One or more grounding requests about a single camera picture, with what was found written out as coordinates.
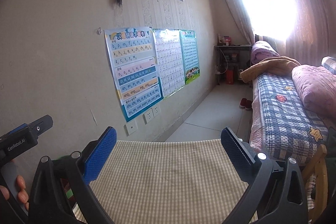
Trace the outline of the person's left hand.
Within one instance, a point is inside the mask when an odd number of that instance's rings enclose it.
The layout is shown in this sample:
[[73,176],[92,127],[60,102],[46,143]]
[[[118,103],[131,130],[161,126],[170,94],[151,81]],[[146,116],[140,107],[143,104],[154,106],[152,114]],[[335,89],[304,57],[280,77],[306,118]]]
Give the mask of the person's left hand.
[[[15,185],[18,187],[17,199],[25,207],[25,211],[29,211],[29,195],[26,192],[26,182],[21,175],[17,175]],[[2,195],[5,200],[10,198],[9,190],[3,185],[0,186]]]

